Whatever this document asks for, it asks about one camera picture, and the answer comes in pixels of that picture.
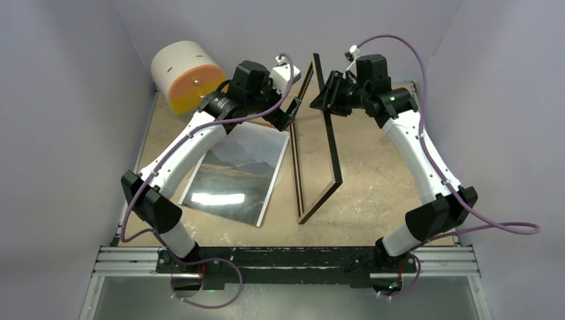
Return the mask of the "mountain landscape photo print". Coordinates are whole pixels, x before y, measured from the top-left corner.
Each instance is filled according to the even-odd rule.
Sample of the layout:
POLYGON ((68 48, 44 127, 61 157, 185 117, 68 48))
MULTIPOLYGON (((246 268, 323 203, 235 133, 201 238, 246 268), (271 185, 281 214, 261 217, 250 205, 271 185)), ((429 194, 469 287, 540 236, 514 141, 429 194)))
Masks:
POLYGON ((199 160, 179 203, 260 227, 289 139, 287 131, 237 125, 199 160))

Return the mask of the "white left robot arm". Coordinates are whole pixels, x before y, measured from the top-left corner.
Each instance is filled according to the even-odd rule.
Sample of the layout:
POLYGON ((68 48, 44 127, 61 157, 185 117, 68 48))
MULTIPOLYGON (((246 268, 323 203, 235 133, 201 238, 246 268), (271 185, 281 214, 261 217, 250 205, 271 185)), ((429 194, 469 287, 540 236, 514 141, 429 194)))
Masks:
POLYGON ((254 61, 239 63, 230 79, 201 99, 189 124, 150 165, 121 177, 127 202, 123 221, 134 213, 147 223, 181 272, 189 273, 199 263, 199 245, 183 227, 182 209, 171 201, 183 177, 241 123, 262 118, 280 131, 286 129, 298 101, 287 111, 281 106, 301 76, 289 57, 278 57, 272 69, 254 61))

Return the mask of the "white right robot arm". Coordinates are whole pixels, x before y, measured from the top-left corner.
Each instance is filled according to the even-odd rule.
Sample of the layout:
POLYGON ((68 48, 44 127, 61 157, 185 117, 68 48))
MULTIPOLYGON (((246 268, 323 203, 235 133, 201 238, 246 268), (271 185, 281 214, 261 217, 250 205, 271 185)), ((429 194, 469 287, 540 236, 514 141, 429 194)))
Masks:
POLYGON ((356 73, 331 71, 310 107, 341 117, 349 116, 353 109, 364 110, 394 143, 416 183, 421 206, 407 212, 404 223, 374 246, 375 265, 390 271, 412 248, 460 226, 469 211, 459 201, 473 206, 478 195, 441 158, 428 159, 438 152, 420 127, 416 97, 405 87, 392 86, 386 58, 365 55, 355 59, 354 66, 356 73))

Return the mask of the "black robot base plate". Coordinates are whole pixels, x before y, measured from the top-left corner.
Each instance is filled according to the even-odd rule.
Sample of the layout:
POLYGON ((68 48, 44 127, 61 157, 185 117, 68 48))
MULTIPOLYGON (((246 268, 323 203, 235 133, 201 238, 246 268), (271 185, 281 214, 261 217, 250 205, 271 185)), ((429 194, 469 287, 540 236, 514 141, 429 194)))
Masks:
POLYGON ((226 284, 348 285, 398 291, 403 275, 417 270, 414 257, 384 260, 373 246, 200 247, 180 262, 158 252, 156 272, 173 277, 203 276, 205 290, 226 284))

